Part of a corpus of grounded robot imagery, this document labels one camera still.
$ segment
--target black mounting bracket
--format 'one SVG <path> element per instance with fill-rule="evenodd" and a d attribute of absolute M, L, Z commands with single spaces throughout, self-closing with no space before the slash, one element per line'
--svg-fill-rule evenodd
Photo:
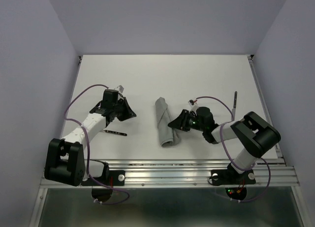
<path fill-rule="evenodd" d="M 69 154 L 68 160 L 62 160 L 61 156 L 65 156 L 67 153 Z M 78 186 L 83 179 L 84 172 L 82 144 L 66 142 L 57 138 L 50 141 L 44 172 L 45 179 Z"/>
<path fill-rule="evenodd" d="M 100 162 L 104 164 L 103 172 L 100 177 L 95 177 L 97 181 L 101 182 L 102 184 L 108 186 L 124 186 L 125 185 L 125 171 L 124 170 L 109 170 L 108 163 Z M 82 186 L 101 186 L 95 183 L 90 178 L 86 181 L 81 182 Z"/>
<path fill-rule="evenodd" d="M 240 182 L 245 181 L 245 184 L 255 184 L 255 175 L 253 170 L 244 171 L 244 173 L 237 173 L 229 164 L 227 169 L 211 170 L 211 177 L 208 179 L 209 184 L 213 186 L 220 185 L 239 185 Z"/>

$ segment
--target screw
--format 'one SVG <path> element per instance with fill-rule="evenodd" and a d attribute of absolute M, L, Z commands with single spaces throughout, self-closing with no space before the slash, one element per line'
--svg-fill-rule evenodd
<path fill-rule="evenodd" d="M 255 175 L 254 175 L 253 173 L 249 173 L 249 174 L 248 174 L 248 178 L 249 178 L 250 180 L 254 180 L 254 179 L 255 179 Z"/>
<path fill-rule="evenodd" d="M 214 173 L 212 174 L 212 177 L 211 177 L 213 180 L 217 181 L 218 180 L 218 174 L 217 173 Z"/>
<path fill-rule="evenodd" d="M 123 174 L 120 174 L 118 175 L 118 180 L 121 182 L 121 181 L 124 181 L 125 180 L 125 176 Z"/>

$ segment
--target lavender wall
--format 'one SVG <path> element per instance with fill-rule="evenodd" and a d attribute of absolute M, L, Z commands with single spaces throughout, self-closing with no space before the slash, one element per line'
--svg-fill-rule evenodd
<path fill-rule="evenodd" d="M 29 224 L 77 66 L 48 0 L 0 0 L 0 226 Z"/>
<path fill-rule="evenodd" d="M 254 57 L 281 150 L 315 216 L 315 0 L 287 0 Z"/>
<path fill-rule="evenodd" d="M 253 54 L 285 0 L 50 0 L 79 54 Z"/>

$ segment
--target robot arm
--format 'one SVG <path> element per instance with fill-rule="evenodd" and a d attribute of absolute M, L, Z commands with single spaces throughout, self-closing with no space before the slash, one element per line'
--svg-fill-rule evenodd
<path fill-rule="evenodd" d="M 119 121 L 136 117 L 122 95 L 123 90 L 122 86 L 115 90 L 106 89 L 102 101 L 92 108 L 83 121 L 81 126 L 86 129 L 90 141 L 116 117 Z M 62 139 L 54 138 L 49 143 L 44 172 L 46 179 L 73 186 L 82 182 L 85 175 L 83 150 L 87 143 L 81 126 Z M 66 155 L 68 160 L 61 159 Z"/>
<path fill-rule="evenodd" d="M 228 165 L 227 170 L 212 170 L 212 173 L 218 175 L 213 178 L 213 185 L 239 184 L 240 180 L 253 173 L 252 164 L 281 139 L 279 132 L 254 112 L 222 127 L 215 123 L 209 108 L 198 107 L 193 100 L 189 103 L 192 110 L 182 110 L 180 116 L 168 124 L 169 127 L 183 131 L 202 131 L 206 141 L 212 144 L 220 143 L 222 134 L 223 141 L 238 138 L 244 145 L 244 149 Z M 255 180 L 247 180 L 246 183 L 255 184 Z"/>

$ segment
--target gray cloth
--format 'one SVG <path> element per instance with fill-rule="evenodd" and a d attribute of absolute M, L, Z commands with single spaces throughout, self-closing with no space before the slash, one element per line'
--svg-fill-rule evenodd
<path fill-rule="evenodd" d="M 164 98 L 160 97 L 156 100 L 158 138 L 162 147 L 170 147 L 180 142 L 175 130 L 167 126 L 171 122 L 167 107 Z"/>

